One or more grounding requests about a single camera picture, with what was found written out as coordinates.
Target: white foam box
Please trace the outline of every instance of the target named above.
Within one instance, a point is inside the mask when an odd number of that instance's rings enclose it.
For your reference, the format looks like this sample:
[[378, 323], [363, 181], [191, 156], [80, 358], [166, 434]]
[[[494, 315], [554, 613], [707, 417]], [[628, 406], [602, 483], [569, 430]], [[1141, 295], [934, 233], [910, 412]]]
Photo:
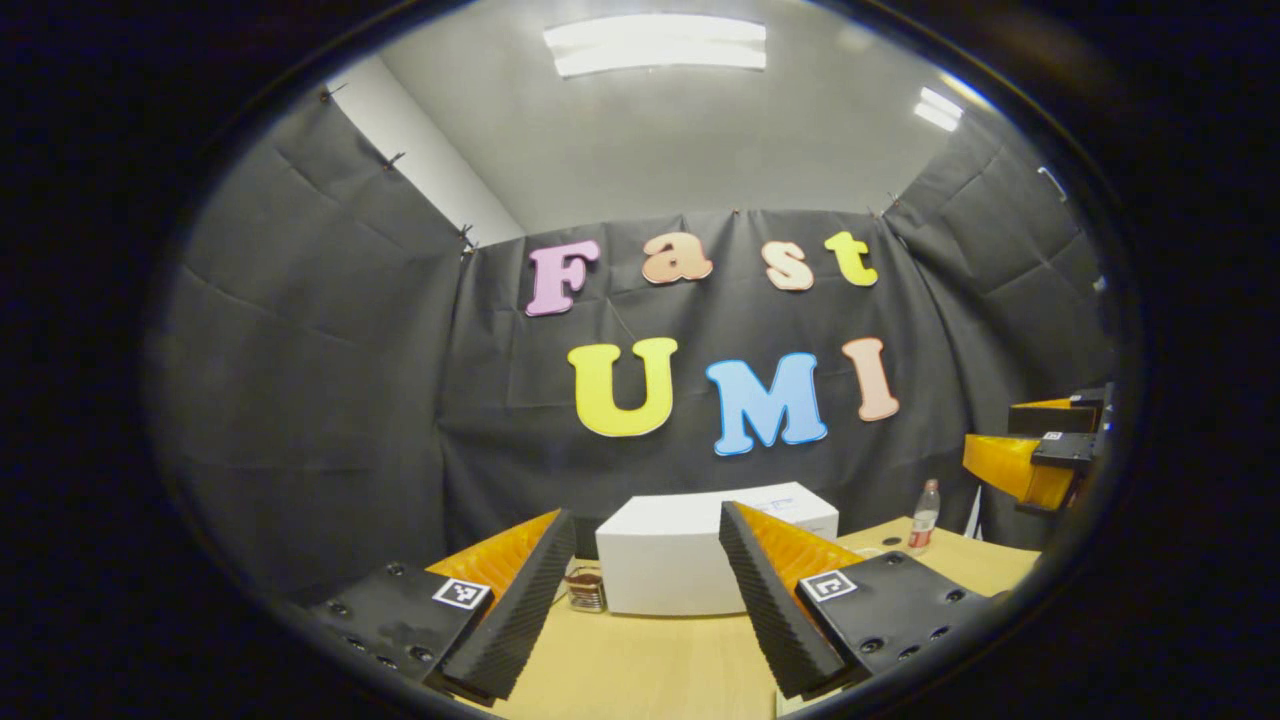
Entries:
[[719, 544], [721, 503], [736, 500], [835, 541], [840, 512], [800, 483], [635, 496], [595, 530], [609, 612], [744, 612]]

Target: letter m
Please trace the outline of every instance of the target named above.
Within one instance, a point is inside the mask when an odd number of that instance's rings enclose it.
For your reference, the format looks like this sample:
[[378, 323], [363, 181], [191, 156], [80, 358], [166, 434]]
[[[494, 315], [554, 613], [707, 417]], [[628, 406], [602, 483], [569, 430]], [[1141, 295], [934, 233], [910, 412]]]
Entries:
[[716, 383], [721, 396], [723, 432], [716, 442], [717, 455], [741, 455], [755, 447], [746, 424], [765, 447], [778, 438], [782, 416], [787, 427], [782, 442], [799, 445], [827, 437], [827, 425], [818, 418], [818, 398], [813, 389], [813, 370], [818, 359], [808, 352], [794, 352], [778, 360], [773, 387], [768, 391], [741, 360], [723, 360], [707, 368], [707, 377]]

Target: black curtain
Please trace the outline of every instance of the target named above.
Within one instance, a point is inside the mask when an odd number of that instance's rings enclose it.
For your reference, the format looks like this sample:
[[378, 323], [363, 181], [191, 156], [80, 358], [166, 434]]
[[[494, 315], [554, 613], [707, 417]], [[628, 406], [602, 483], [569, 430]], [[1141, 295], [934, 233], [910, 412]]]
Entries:
[[[714, 264], [700, 281], [655, 286], [641, 275], [644, 243], [689, 232]], [[823, 242], [850, 232], [869, 246], [879, 278], [858, 287], [844, 278]], [[595, 240], [585, 287], [561, 315], [530, 318], [529, 252]], [[765, 277], [760, 247], [795, 242], [817, 281], [786, 292]], [[675, 406], [657, 430], [602, 437], [575, 407], [573, 347], [613, 343], [620, 407], [645, 397], [643, 363], [631, 346], [671, 337]], [[841, 346], [861, 337], [884, 343], [883, 364], [901, 410], [865, 423], [851, 361]], [[817, 356], [824, 439], [756, 447], [721, 457], [721, 401], [707, 378], [712, 363], [746, 361], [768, 387], [778, 360]], [[796, 480], [840, 510], [850, 532], [909, 515], [925, 479], [946, 501], [941, 525], [963, 530], [977, 483], [960, 466], [969, 427], [946, 331], [906, 247], [869, 215], [824, 211], [689, 214], [609, 222], [481, 247], [468, 261], [440, 396], [445, 503], [451, 548], [465, 547], [538, 512], [567, 506], [591, 528], [632, 495], [732, 489]], [[590, 533], [580, 551], [590, 552]]]
[[[1002, 434], [1011, 404], [1065, 397], [1112, 369], [1097, 256], [1044, 167], [1012, 126], [972, 111], [884, 213], [936, 302], [980, 434]], [[1014, 505], [983, 489], [983, 539], [1043, 547], [1051, 523]]]
[[444, 552], [457, 229], [316, 90], [178, 238], [147, 363], [179, 501], [255, 585]]
[[[396, 557], [429, 562], [554, 507], [591, 532], [632, 495], [797, 480], [841, 532], [910, 514], [937, 478], [940, 524], [960, 530], [979, 483], [964, 433], [1002, 433], [1011, 402], [1101, 382], [1097, 264], [1084, 231], [1000, 120], [969, 118], [884, 214], [726, 211], [608, 222], [481, 247], [458, 231], [319, 91], [232, 168], [179, 238], [147, 352], [154, 437], [179, 502], [251, 583], [297, 598]], [[698, 236], [700, 281], [654, 286], [644, 243]], [[869, 246], [872, 287], [823, 241]], [[530, 318], [529, 252], [602, 250], [562, 315]], [[786, 292], [760, 247], [795, 242], [817, 275]], [[680, 343], [675, 407], [655, 432], [607, 438], [577, 418], [573, 347], [620, 346], [616, 402], [644, 400], [631, 346]], [[877, 337], [901, 410], [858, 418], [851, 340]], [[721, 457], [709, 364], [772, 382], [812, 352], [828, 436]], [[984, 537], [1039, 547], [1042, 520], [988, 491]]]

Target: white ceiling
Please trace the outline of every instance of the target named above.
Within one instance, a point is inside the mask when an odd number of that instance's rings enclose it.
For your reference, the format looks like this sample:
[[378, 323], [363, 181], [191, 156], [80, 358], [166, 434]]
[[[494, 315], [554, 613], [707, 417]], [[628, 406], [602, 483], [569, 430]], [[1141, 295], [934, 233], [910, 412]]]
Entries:
[[[543, 31], [636, 12], [763, 22], [764, 72], [562, 79]], [[481, 0], [381, 58], [525, 231], [737, 209], [887, 206], [947, 133], [915, 117], [932, 65], [800, 0]]]

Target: water bottle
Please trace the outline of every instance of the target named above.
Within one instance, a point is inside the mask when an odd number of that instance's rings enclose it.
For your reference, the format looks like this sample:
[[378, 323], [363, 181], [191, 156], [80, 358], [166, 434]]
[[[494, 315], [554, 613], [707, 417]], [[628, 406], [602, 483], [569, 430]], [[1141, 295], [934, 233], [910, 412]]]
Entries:
[[924, 492], [920, 493], [920, 500], [915, 503], [915, 512], [911, 515], [911, 539], [906, 542], [909, 553], [920, 555], [928, 550], [933, 527], [938, 524], [940, 510], [942, 510], [942, 496], [938, 495], [938, 482], [928, 480], [924, 483]]

